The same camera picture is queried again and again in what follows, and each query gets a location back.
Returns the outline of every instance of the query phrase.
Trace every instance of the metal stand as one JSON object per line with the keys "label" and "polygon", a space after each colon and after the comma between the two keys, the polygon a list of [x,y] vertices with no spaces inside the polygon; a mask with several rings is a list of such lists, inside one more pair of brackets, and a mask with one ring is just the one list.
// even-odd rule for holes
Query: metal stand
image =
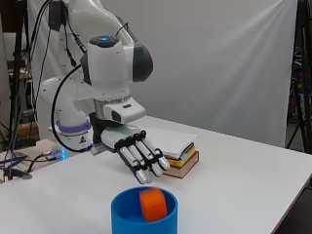
{"label": "metal stand", "polygon": [[303,99],[304,99],[304,118],[300,106],[300,96],[298,94],[298,87],[296,84],[294,69],[292,70],[292,86],[295,93],[295,102],[297,105],[298,126],[294,132],[296,134],[298,127],[301,128],[302,141],[304,152],[312,154],[312,126],[311,126],[311,104],[310,104],[310,72],[312,71],[312,51],[311,51],[311,38],[310,38],[310,16],[308,10],[307,0],[298,0],[297,18],[295,27],[295,45],[299,44],[301,53],[301,70],[302,70],[302,84],[303,84]]}

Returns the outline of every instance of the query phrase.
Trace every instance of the orange object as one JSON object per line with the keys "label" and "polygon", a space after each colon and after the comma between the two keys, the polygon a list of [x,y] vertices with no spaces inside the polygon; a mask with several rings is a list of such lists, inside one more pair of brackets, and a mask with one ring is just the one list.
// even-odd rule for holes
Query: orange object
{"label": "orange object", "polygon": [[166,199],[160,189],[152,188],[141,191],[139,200],[146,221],[157,221],[168,215]]}

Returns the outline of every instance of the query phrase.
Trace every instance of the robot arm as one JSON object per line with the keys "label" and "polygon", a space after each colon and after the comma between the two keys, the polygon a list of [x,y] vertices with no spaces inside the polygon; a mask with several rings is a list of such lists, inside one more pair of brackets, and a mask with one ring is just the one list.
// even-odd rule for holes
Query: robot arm
{"label": "robot arm", "polygon": [[[92,98],[95,113],[91,122],[100,141],[118,152],[140,183],[151,182],[150,172],[160,176],[162,169],[168,170],[170,165],[162,151],[146,137],[145,131],[127,124],[145,115],[145,109],[131,97],[127,83],[145,81],[149,77],[153,69],[151,55],[99,0],[69,0],[65,5],[68,18],[63,24],[69,24],[79,35],[88,52],[81,58],[83,80],[70,78],[59,93],[58,127],[63,138],[78,148],[88,144],[82,139],[87,138],[90,124],[82,113],[78,125],[72,113],[75,111],[77,116],[82,112],[73,109],[75,100]],[[51,102],[60,80],[53,78],[43,83],[41,95],[47,102]]]}
{"label": "robot arm", "polygon": [[138,42],[128,25],[108,12],[100,0],[70,0],[67,9],[72,27],[84,42],[102,35],[117,37],[121,41],[129,82],[143,82],[149,77],[153,61],[148,50]]}

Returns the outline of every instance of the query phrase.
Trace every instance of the blue bucket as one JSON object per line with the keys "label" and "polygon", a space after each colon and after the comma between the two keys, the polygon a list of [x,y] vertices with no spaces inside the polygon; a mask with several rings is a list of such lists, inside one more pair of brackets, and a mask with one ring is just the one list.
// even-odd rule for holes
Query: blue bucket
{"label": "blue bucket", "polygon": [[112,234],[177,234],[176,197],[161,189],[165,195],[168,216],[146,222],[143,217],[139,193],[151,187],[137,187],[120,193],[111,203]]}

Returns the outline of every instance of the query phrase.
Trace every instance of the robot finger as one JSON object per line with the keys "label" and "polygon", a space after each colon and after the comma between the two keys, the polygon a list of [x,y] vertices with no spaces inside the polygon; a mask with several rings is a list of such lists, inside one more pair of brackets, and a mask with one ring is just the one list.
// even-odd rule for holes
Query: robot finger
{"label": "robot finger", "polygon": [[[144,157],[147,160],[153,161],[155,159],[153,154],[149,151],[148,148],[146,148],[145,144],[143,144],[141,141],[136,142],[136,147],[144,155]],[[155,174],[157,177],[159,177],[163,174],[163,171],[160,168],[160,166],[158,165],[157,161],[155,161],[151,164],[150,169],[153,172],[153,174]]]}
{"label": "robot finger", "polygon": [[142,142],[145,144],[145,146],[152,152],[152,154],[158,158],[158,163],[162,167],[163,170],[167,171],[170,169],[170,164],[165,158],[163,152],[160,149],[156,149],[156,147],[153,145],[153,143],[148,139],[144,138]]}
{"label": "robot finger", "polygon": [[132,172],[135,175],[139,183],[145,184],[148,182],[148,178],[141,168],[139,161],[134,157],[134,155],[125,146],[119,149],[119,152],[124,156],[124,158],[129,162],[132,167]]}
{"label": "robot finger", "polygon": [[150,171],[148,170],[145,160],[142,158],[142,156],[140,155],[140,153],[138,152],[137,148],[134,145],[129,146],[129,150],[130,152],[135,156],[135,158],[140,162],[140,164],[143,167],[143,171],[146,175],[147,178],[147,183],[151,183],[152,182],[152,175],[150,174]]}

